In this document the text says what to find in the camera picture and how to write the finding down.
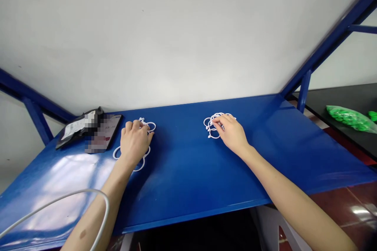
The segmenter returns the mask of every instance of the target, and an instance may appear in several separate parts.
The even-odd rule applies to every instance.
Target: table surface
[[[377,180],[280,95],[116,112],[123,123],[144,117],[157,128],[145,167],[130,178],[114,234],[271,202],[222,140],[207,138],[203,120],[219,111],[233,114],[262,156],[308,194]],[[52,140],[0,196],[0,230],[56,197],[100,189],[113,168],[120,130],[102,154],[84,153],[84,141],[55,151]],[[75,195],[42,210],[0,240],[0,250],[61,246],[93,198]]]
[[[306,107],[313,114],[377,161],[377,134],[356,131],[334,120],[326,105],[345,107],[368,116],[369,111],[377,111],[377,83],[310,90],[306,98]]]

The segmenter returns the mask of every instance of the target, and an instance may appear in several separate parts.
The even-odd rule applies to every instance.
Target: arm
[[[315,251],[356,251],[345,232],[300,188],[283,176],[247,142],[242,126],[232,115],[213,123],[225,145],[251,169],[287,222]]]
[[[96,250],[106,250],[115,220],[117,218],[119,204],[126,189],[127,182],[133,169],[141,160],[152,140],[153,132],[148,135],[148,126],[143,126],[140,121],[126,122],[126,127],[121,133],[121,156],[116,161],[113,170],[106,183],[102,187],[109,198],[110,213],[102,237]],[[80,221],[77,223],[61,251],[89,251],[97,236],[105,214],[105,201],[102,196],[97,196]]]

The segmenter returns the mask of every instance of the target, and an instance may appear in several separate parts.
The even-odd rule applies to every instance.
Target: paper label
[[[62,140],[71,136],[75,132],[82,130],[84,127],[85,127],[85,119],[81,119],[81,120],[78,120],[78,121],[75,121],[73,123],[68,124],[66,126],[65,131],[64,131],[64,136],[63,136]]]
[[[89,125],[94,122],[94,118],[95,118],[95,111],[92,111],[89,114],[85,115],[85,124],[87,127],[91,127]]]

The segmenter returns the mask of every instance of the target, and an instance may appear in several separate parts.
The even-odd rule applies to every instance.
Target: black table
[[[356,131],[334,120],[326,105],[342,106],[368,116],[369,111],[377,111],[377,83],[310,90],[306,98],[306,107],[313,114],[377,161],[377,134]]]

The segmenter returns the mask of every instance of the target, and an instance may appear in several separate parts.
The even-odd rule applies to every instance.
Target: blue metal frame
[[[42,110],[37,103],[31,101],[29,98],[23,97],[22,101],[25,104],[31,119],[33,120],[33,123],[37,128],[44,145],[47,145],[54,137],[46,122],[46,119],[43,116]]]
[[[75,119],[74,115],[51,102],[2,69],[0,69],[0,90],[22,102],[24,97],[29,98],[40,106],[43,113],[64,124]]]
[[[310,76],[311,76],[311,70],[308,70],[301,81],[300,94],[298,95],[298,103],[297,103],[297,109],[301,113],[304,113],[304,110],[305,110],[306,96],[307,96],[307,91],[309,89]]]
[[[0,69],[0,90],[25,104],[44,145],[47,145],[53,139],[53,135],[43,113],[64,124],[75,119],[75,116],[71,113],[51,102],[2,69]]]
[[[361,24],[377,7],[377,0],[359,0],[349,13],[338,23],[316,51],[281,91],[284,98],[289,97],[300,85],[304,75],[314,72],[327,57],[353,32],[353,25]]]
[[[350,25],[348,27],[349,31],[357,31],[357,32],[363,32],[363,33],[373,33],[377,34],[377,27],[372,27],[368,25]]]

